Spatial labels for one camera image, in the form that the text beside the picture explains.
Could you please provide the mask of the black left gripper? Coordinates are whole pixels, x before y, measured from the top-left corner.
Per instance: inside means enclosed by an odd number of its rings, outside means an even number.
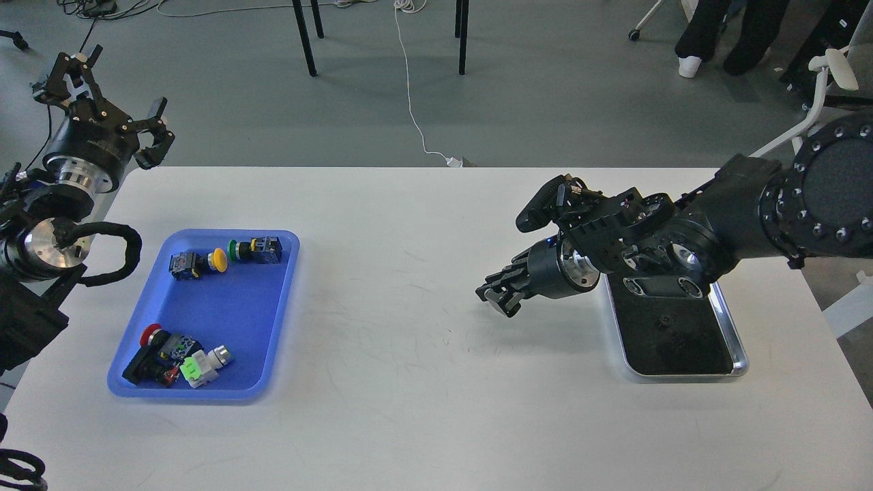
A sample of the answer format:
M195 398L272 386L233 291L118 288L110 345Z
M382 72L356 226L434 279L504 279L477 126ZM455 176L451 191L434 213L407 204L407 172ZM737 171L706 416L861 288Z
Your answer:
M35 102L65 112L65 120L47 146L44 168L57 175L66 160L87 162L106 177L107 183L98 187L101 194L118 190L132 158L143 170L152 170L162 164L175 142L175 134L163 119L166 97L153 102L146 119L119 124L119 133L113 125L105 125L108 102L91 72L102 51L103 46L96 46L87 56L59 53L49 71L31 85ZM136 134L143 132L150 134L152 144L139 149Z

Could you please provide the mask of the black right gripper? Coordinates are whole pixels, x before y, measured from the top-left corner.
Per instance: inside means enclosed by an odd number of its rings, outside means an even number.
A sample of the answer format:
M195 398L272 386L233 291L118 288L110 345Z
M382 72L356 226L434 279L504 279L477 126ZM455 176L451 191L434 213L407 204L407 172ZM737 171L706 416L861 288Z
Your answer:
M520 311L523 299L532 295L550 299L579 295L592 291L600 279L601 271L587 256L570 242L549 237L516 254L502 270L486 276L476 288L476 295L511 318Z

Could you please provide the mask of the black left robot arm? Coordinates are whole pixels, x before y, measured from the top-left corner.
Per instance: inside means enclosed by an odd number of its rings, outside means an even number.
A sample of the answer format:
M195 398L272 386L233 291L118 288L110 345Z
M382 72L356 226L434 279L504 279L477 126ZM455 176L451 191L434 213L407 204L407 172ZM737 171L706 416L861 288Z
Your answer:
M65 119L50 142L41 168L20 164L2 180L2 370L40 354L67 326L60 306L78 285L124 280L140 261L143 240L125 224L88 222L95 196L115 192L128 164L143 170L162 164L175 140L166 128L166 98L134 120L101 93L93 68L102 52L59 53L52 69L32 84L36 102L56 106ZM91 237L121 237L127 246L116 271L85 274Z

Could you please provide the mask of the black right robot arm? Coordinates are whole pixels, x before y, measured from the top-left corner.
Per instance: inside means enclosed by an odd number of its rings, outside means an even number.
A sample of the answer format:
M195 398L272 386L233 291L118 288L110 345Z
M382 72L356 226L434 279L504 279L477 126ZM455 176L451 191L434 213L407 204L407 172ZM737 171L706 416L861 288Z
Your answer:
M477 296L513 317L524 299L587 293L612 274L637 297L702 299L742 260L783 256L801 269L809 257L870 258L871 125L869 110L833 120L789 165L734 155L677 200L552 178L516 227L559 232L487 276Z

